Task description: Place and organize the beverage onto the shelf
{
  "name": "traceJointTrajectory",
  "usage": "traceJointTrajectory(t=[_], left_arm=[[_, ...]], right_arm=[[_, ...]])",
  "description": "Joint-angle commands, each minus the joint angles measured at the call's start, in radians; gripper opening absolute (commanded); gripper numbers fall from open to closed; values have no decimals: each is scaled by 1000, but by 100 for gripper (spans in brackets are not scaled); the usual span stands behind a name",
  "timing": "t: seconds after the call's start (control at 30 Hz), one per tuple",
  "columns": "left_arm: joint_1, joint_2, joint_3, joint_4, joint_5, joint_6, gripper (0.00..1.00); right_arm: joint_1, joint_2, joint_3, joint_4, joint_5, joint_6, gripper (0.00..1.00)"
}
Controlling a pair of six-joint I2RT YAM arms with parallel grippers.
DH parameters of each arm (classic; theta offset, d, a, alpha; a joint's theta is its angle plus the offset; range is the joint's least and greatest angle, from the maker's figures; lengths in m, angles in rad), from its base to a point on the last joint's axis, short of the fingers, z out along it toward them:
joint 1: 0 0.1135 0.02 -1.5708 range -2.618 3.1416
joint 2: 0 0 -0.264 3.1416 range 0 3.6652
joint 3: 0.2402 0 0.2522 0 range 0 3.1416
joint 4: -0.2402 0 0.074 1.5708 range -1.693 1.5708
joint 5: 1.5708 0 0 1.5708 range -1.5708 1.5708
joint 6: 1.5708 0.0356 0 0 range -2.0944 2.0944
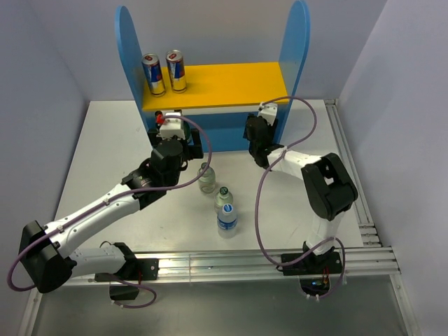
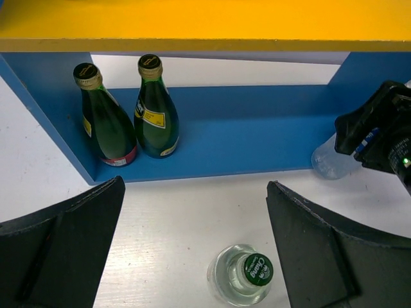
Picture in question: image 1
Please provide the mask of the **red bull can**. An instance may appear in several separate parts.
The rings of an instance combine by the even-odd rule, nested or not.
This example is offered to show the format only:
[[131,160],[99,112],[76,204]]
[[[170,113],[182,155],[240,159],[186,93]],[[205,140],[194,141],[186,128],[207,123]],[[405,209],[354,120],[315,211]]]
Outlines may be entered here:
[[165,57],[171,89],[175,93],[185,92],[187,89],[186,73],[183,54],[179,50],[170,50]]
[[159,57],[148,53],[142,57],[141,63],[150,93],[156,97],[162,96],[166,90]]

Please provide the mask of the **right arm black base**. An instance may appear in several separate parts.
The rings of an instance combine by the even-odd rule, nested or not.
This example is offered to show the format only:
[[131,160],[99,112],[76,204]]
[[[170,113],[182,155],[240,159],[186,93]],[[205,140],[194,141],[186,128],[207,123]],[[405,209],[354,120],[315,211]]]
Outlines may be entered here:
[[307,256],[304,260],[290,266],[276,269],[284,276],[311,276],[314,278],[300,280],[301,289],[308,295],[324,295],[330,290],[330,275],[340,274],[342,261],[340,254],[333,249],[323,255]]

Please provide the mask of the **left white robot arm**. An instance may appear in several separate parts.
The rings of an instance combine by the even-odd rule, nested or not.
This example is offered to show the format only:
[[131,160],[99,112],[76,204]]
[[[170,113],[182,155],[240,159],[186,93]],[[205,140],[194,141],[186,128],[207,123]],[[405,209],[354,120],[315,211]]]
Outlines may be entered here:
[[129,279],[137,270],[137,258],[124,243],[82,250],[81,244],[109,225],[141,211],[167,192],[186,187],[180,183],[188,161],[204,157],[209,146],[200,127],[181,128],[181,136],[164,129],[151,129],[153,149],[137,169],[126,175],[104,196],[59,220],[40,225],[26,224],[22,230],[16,264],[22,264],[40,293],[50,293],[73,277],[92,273]]

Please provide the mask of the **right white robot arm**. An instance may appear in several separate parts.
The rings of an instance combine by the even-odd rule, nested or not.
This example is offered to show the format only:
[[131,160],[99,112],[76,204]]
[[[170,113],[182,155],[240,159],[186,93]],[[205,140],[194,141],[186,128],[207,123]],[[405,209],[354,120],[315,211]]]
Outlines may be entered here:
[[274,143],[276,125],[262,116],[249,114],[244,138],[255,163],[264,169],[255,199],[255,222],[258,222],[263,182],[269,172],[281,172],[303,181],[309,205],[314,212],[311,231],[299,258],[275,265],[289,267],[302,263],[312,273],[322,270],[334,252],[334,241],[344,214],[358,198],[358,190],[341,158],[336,153],[323,156],[289,150]]

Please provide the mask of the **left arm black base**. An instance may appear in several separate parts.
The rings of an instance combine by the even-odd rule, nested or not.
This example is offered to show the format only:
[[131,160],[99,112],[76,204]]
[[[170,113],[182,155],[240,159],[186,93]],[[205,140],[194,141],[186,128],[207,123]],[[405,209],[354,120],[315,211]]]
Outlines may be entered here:
[[[122,305],[128,309],[147,307],[157,299],[157,293],[144,284],[145,281],[158,279],[159,260],[157,258],[135,258],[119,269],[116,273],[96,273],[95,282],[109,282],[109,297],[113,304]],[[152,299],[146,304],[131,305],[139,294],[151,293]]]

